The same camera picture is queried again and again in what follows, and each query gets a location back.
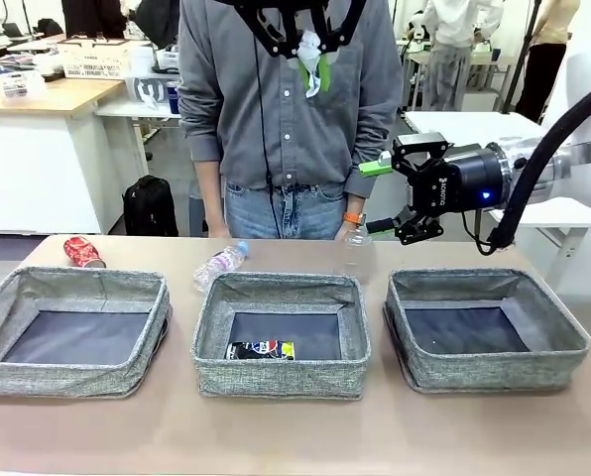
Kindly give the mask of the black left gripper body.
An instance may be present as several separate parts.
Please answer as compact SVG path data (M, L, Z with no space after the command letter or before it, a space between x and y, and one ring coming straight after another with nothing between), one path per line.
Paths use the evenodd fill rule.
M287 17L284 24L288 20L295 20L300 12L307 11L316 29L332 30L327 19L329 7L330 1L246 1L245 23L250 29L260 28L264 23L264 11L267 9L277 9L283 17Z

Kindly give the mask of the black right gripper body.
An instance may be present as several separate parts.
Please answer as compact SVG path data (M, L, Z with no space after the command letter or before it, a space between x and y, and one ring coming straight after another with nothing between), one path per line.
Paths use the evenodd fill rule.
M441 144L409 147L411 154L427 154L427 159L409 174L409 211L414 218L437 218L503 204L504 176L493 151L478 149L444 157L446 149Z

